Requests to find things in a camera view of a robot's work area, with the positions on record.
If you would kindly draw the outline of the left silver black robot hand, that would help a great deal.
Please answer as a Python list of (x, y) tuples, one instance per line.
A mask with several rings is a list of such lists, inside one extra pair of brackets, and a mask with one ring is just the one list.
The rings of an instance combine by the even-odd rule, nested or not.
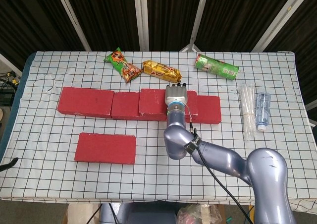
[(19, 158), (16, 157), (16, 158), (12, 159), (9, 163), (4, 164), (4, 165), (0, 165), (0, 172), (8, 170), (8, 169), (14, 167), (15, 164), (18, 162), (18, 160), (19, 160)]

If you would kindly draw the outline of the beige sack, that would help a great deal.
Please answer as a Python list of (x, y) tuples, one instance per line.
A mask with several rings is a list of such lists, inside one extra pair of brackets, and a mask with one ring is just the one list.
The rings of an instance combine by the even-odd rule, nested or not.
[(62, 224), (86, 224), (99, 206), (99, 204), (69, 204)]

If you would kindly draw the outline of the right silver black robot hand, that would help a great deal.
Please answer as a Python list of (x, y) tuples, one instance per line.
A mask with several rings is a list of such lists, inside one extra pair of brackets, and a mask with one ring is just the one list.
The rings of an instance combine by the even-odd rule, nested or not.
[(183, 104), (187, 104), (188, 102), (188, 95), (187, 95), (187, 88), (186, 83), (180, 84), (179, 82), (177, 85), (167, 85), (165, 89), (165, 103), (167, 106), (172, 102), (180, 102)]

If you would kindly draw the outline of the bundle of clear tubes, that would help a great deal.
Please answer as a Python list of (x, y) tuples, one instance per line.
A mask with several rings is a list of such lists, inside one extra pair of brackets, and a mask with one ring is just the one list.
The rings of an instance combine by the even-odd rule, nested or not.
[(243, 136), (245, 140), (250, 141), (256, 130), (255, 126), (255, 85), (245, 82), (240, 90), (240, 102), (243, 119)]

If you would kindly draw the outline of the red brick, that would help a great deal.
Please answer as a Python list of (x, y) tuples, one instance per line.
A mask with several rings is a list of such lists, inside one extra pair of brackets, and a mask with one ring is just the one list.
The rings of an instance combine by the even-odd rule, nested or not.
[(139, 114), (140, 92), (116, 92), (113, 96), (111, 118), (141, 120)]
[(80, 133), (74, 160), (77, 162), (133, 165), (136, 137), (120, 134)]
[(62, 114), (110, 118), (114, 91), (63, 87), (57, 111)]
[[(186, 119), (192, 120), (198, 116), (198, 95), (195, 91), (187, 91), (187, 105), (190, 110), (185, 109)], [(141, 120), (166, 121), (167, 105), (165, 103), (164, 89), (141, 89), (139, 98), (139, 114)]]
[(217, 96), (197, 96), (198, 115), (194, 123), (219, 124), (221, 123), (220, 98)]

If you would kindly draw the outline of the green chips can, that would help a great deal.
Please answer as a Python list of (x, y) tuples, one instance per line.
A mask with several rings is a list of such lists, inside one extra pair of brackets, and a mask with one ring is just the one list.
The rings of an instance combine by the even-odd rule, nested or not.
[(195, 68), (230, 80), (234, 80), (239, 72), (238, 66), (224, 63), (203, 54), (198, 54)]

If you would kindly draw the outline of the white black checkered tablecloth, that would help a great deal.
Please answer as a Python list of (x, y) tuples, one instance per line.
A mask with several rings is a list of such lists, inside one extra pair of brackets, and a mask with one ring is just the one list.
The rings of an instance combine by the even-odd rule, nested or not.
[[(231, 203), (214, 177), (190, 156), (168, 157), (165, 122), (124, 121), (63, 115), (57, 111), (63, 87), (116, 92), (164, 89), (166, 82), (146, 74), (125, 83), (105, 52), (37, 52), (27, 59), (16, 104), (0, 144), (0, 161), (16, 165), (0, 172), (0, 198), (41, 202), (151, 201)], [(295, 56), (278, 53), (208, 53), (239, 67), (234, 80), (195, 69), (196, 53), (124, 52), (140, 66), (153, 60), (178, 68), (189, 90), (219, 96), (221, 123), (196, 124), (200, 137), (242, 157), (266, 147), (284, 156), (292, 208), (317, 212), (317, 149), (303, 104)], [(240, 88), (255, 85), (270, 93), (269, 125), (243, 136)], [(74, 160), (79, 134), (128, 134), (136, 137), (133, 165), (80, 163)]]

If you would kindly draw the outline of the blue-grey robot torso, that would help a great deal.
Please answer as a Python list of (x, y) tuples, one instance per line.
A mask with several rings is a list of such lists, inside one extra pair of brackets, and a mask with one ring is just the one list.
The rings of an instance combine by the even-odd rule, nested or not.
[(162, 201), (105, 203), (99, 224), (176, 224), (175, 208)]

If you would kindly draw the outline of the green orange snack bag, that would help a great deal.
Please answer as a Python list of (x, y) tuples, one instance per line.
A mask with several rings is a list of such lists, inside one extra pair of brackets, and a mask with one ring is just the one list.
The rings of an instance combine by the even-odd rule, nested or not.
[(104, 58), (104, 62), (111, 63), (126, 83), (130, 82), (142, 73), (141, 69), (127, 62), (119, 47), (111, 54), (107, 55)]

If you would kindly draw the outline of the yellow biscuit pack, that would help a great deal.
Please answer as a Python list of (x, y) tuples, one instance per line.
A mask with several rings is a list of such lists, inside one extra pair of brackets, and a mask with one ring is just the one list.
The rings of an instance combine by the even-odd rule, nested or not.
[(142, 63), (143, 65), (143, 72), (154, 76), (156, 78), (171, 82), (171, 83), (178, 83), (181, 81), (182, 75), (180, 71), (176, 68), (147, 60)]

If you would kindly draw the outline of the black box device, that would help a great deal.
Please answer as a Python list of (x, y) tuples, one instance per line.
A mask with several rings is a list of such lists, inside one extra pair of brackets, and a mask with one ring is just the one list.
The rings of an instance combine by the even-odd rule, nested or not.
[(11, 86), (0, 86), (0, 107), (10, 107), (15, 97), (15, 89)]

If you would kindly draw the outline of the clear plastic water bottle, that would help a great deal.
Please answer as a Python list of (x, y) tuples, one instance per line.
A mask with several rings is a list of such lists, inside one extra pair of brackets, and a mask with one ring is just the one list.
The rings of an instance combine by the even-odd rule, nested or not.
[(264, 132), (269, 125), (270, 93), (261, 92), (256, 97), (255, 123), (257, 131)]

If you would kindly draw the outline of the clear plastic bag red contents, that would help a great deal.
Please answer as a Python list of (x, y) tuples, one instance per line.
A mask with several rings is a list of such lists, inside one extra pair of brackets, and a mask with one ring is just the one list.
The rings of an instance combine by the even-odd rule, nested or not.
[(222, 217), (216, 205), (191, 204), (177, 213), (177, 224), (221, 224)]

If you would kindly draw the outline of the white metal frame bar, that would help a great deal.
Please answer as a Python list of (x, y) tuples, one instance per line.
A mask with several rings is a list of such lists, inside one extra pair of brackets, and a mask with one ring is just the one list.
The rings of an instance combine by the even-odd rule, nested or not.
[(134, 0), (140, 51), (148, 52), (149, 43), (149, 22), (148, 22), (148, 1)]
[(84, 49), (86, 51), (91, 51), (91, 47), (90, 47), (90, 45), (89, 45), (89, 43), (87, 41), (87, 38), (86, 38), (86, 36), (84, 34), (84, 31), (82, 30), (82, 27), (81, 27), (81, 25), (80, 25), (80, 23), (78, 21), (78, 18), (76, 16), (75, 12), (74, 12), (74, 9), (73, 9), (70, 1), (69, 0), (60, 0), (60, 1), (61, 1), (62, 5), (63, 5), (63, 7), (64, 7), (64, 9), (65, 9), (65, 11), (66, 11), (66, 13), (67, 13), (72, 25), (73, 25), (76, 33), (77, 33), (77, 36), (80, 39)]
[(263, 52), (303, 2), (304, 0), (287, 0), (259, 41), (256, 43), (252, 52)]
[(207, 0), (199, 0), (189, 44), (186, 45), (180, 52), (201, 52), (201, 50), (195, 45), (195, 41), (197, 38), (202, 16), (204, 13), (206, 1)]

